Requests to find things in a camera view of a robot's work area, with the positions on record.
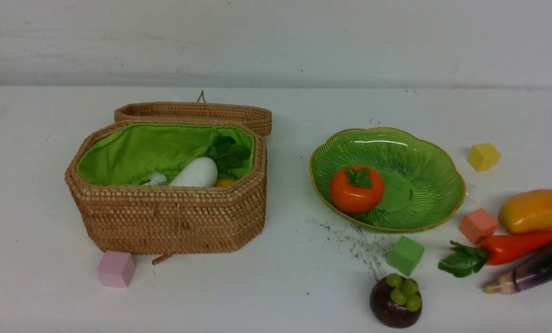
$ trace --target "eggplant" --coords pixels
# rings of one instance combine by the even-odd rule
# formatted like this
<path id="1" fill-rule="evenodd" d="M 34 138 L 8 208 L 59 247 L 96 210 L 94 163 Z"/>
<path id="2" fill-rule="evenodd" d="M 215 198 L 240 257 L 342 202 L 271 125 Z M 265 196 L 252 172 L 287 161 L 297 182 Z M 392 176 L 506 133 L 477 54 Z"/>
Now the eggplant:
<path id="1" fill-rule="evenodd" d="M 483 286 L 487 294 L 512 295 L 552 280 L 552 242 L 510 271 Z"/>

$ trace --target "wicker basket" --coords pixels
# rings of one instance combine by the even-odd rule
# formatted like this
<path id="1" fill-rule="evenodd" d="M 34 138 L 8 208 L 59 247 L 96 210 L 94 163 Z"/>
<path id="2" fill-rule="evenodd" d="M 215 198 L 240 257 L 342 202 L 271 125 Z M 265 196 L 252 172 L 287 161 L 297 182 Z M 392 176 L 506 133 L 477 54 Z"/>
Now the wicker basket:
<path id="1" fill-rule="evenodd" d="M 152 103 L 162 108 L 163 103 Z M 173 110 L 190 103 L 170 103 Z M 267 196 L 267 148 L 263 137 L 230 117 L 222 105 L 213 118 L 141 117 L 122 120 L 92 133 L 66 170 L 70 188 L 87 234 L 102 251 L 130 252 L 158 257 L 174 253 L 228 253 L 237 251 L 263 230 Z M 183 123 L 238 126 L 255 139 L 252 171 L 229 187 L 180 188 L 166 186 L 100 186 L 87 183 L 77 172 L 81 157 L 100 139 L 132 123 Z"/>
<path id="2" fill-rule="evenodd" d="M 271 111 L 246 105 L 206 103 L 203 90 L 195 103 L 151 102 L 128 104 L 115 110 L 113 118 L 116 122 L 149 117 L 167 118 L 173 122 L 181 122 L 181 119 L 198 117 L 212 120 L 217 116 L 222 120 L 240 122 L 261 136 L 268 136 L 272 133 Z"/>

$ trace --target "white vegetable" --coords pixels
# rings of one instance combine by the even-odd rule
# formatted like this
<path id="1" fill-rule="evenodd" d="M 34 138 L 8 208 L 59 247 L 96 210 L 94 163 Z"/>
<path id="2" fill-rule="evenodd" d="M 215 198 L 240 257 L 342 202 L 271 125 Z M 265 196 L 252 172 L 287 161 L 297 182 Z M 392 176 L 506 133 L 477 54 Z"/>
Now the white vegetable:
<path id="1" fill-rule="evenodd" d="M 169 186 L 214 187 L 218 178 L 218 168 L 214 160 L 200 157 L 191 161 Z"/>
<path id="2" fill-rule="evenodd" d="M 155 186 L 155 185 L 163 184 L 166 181 L 167 181 L 167 177 L 162 173 L 153 173 L 152 175 L 150 175 L 149 181 L 147 181 L 143 185 Z"/>

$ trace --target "mangosteen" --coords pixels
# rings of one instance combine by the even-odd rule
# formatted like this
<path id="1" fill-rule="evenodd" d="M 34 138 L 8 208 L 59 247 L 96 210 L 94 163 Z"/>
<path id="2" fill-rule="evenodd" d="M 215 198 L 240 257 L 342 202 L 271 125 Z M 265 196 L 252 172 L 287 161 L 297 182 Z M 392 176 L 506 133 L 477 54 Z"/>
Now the mangosteen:
<path id="1" fill-rule="evenodd" d="M 393 273 L 375 284 L 371 291 L 371 311 L 385 326 L 406 328 L 422 313 L 422 296 L 411 278 Z"/>

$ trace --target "white wall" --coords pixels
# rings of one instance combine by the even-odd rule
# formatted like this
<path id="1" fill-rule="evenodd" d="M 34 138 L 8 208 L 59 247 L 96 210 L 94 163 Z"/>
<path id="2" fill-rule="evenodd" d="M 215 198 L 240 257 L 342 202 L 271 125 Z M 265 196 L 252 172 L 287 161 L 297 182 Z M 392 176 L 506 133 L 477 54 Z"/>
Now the white wall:
<path id="1" fill-rule="evenodd" d="M 0 84 L 552 87 L 552 0 L 0 0 Z"/>

